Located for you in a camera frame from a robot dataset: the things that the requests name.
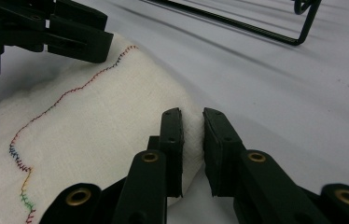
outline colored stitching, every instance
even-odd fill
[[[83,86],[81,87],[76,87],[70,91],[66,91],[64,94],[61,95],[61,97],[55,102],[55,104],[53,104],[52,106],[50,106],[46,111],[44,111],[43,113],[41,113],[39,116],[35,117],[34,119],[31,119],[28,123],[26,123],[23,127],[21,127],[17,133],[15,133],[15,136],[12,138],[11,143],[9,145],[9,155],[14,159],[14,161],[17,163],[18,168],[23,171],[23,172],[27,172],[28,175],[26,176],[25,180],[23,181],[22,187],[21,187],[21,201],[23,202],[23,205],[28,208],[29,210],[29,215],[26,218],[25,223],[32,223],[33,221],[33,213],[36,211],[35,210],[35,204],[32,203],[28,196],[26,195],[26,186],[28,183],[28,180],[32,174],[33,171],[33,167],[31,166],[26,166],[22,160],[21,160],[21,156],[18,153],[17,149],[15,148],[15,145],[17,143],[17,140],[20,137],[21,132],[27,128],[30,124],[32,124],[33,122],[35,122],[37,119],[40,119],[43,115],[46,115],[53,107],[55,107],[66,95],[68,95],[71,92],[75,92],[75,91],[80,91],[83,90],[86,86],[88,86],[89,84],[91,84],[93,82],[93,80],[95,80],[98,76],[100,76],[103,72],[108,71],[112,68],[115,68],[119,65],[120,61],[122,60],[122,58],[129,52],[131,51],[131,49],[138,49],[137,46],[132,45],[129,46],[128,48],[126,48],[124,51],[122,51],[122,53],[119,55],[119,57],[117,58],[117,61],[103,69],[102,71],[96,73],[87,83],[85,83]]]

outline multicolored thread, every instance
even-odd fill
[[[135,45],[131,45],[128,48],[126,48],[124,51],[122,51],[122,53],[119,55],[119,57],[117,58],[117,61],[103,69],[102,71],[96,73],[87,83],[85,83],[83,86],[81,87],[76,87],[70,91],[66,91],[64,94],[61,95],[61,97],[55,102],[55,104],[53,104],[52,106],[50,106],[46,111],[44,111],[43,113],[41,113],[39,116],[35,117],[34,119],[31,119],[28,123],[26,123],[23,127],[21,127],[17,133],[15,134],[15,136],[12,138],[11,144],[9,145],[9,154],[11,155],[11,157],[14,159],[14,161],[17,163],[18,168],[27,173],[27,176],[25,178],[25,180],[23,181],[23,184],[21,186],[21,201],[23,202],[24,206],[28,209],[29,214],[28,217],[26,218],[25,223],[32,223],[33,221],[33,217],[34,217],[34,212],[35,210],[35,204],[32,203],[32,201],[29,200],[28,196],[26,195],[26,186],[27,183],[30,179],[30,176],[33,172],[33,167],[32,166],[27,166],[23,163],[23,161],[21,160],[21,156],[18,153],[17,149],[15,148],[15,145],[17,143],[17,140],[20,137],[21,132],[26,129],[30,124],[32,124],[33,122],[35,122],[37,119],[40,119],[42,116],[44,116],[45,114],[47,114],[53,107],[55,107],[66,95],[68,95],[71,92],[75,92],[75,91],[80,91],[83,90],[85,87],[87,87],[90,83],[93,82],[93,80],[95,80],[98,76],[100,76],[103,72],[110,70],[112,68],[115,68],[119,65],[120,61],[122,60],[122,58],[132,49],[138,49],[137,46]]]

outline white table surface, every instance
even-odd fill
[[[200,105],[225,113],[247,148],[271,154],[297,184],[315,193],[328,183],[349,185],[349,0],[323,0],[299,47],[139,0],[78,2],[107,14],[107,32],[131,39]],[[294,37],[306,15],[295,15],[287,0],[184,3]],[[0,100],[55,78],[71,60],[6,48]],[[231,199],[211,198],[201,170],[169,208],[168,223],[237,219]]]

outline white fleece cloth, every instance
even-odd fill
[[[0,223],[38,223],[62,190],[120,180],[174,107],[183,115],[185,192],[202,164],[202,109],[119,35],[105,63],[76,62],[1,102]]]

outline black wire frame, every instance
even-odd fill
[[[302,30],[300,31],[300,37],[298,39],[295,39],[295,38],[285,36],[285,35],[280,35],[275,32],[268,31],[268,30],[265,30],[241,21],[236,21],[227,17],[223,17],[212,12],[204,11],[196,7],[189,7],[176,2],[172,2],[170,0],[146,0],[146,1],[154,4],[158,4],[164,7],[169,7],[169,8],[174,8],[176,10],[184,11],[186,13],[200,16],[211,21],[217,21],[225,25],[231,26],[233,28],[246,30],[250,33],[253,33],[256,35],[262,35],[269,39],[273,39],[291,46],[298,46],[303,42],[305,42],[305,39],[308,36],[309,31],[312,27],[312,23],[314,22],[314,17],[321,3],[321,0],[307,0],[307,1],[295,0],[294,1],[294,11],[298,15],[302,14],[307,8],[309,8],[309,12],[308,12],[308,15],[306,16],[305,23],[303,24]]]

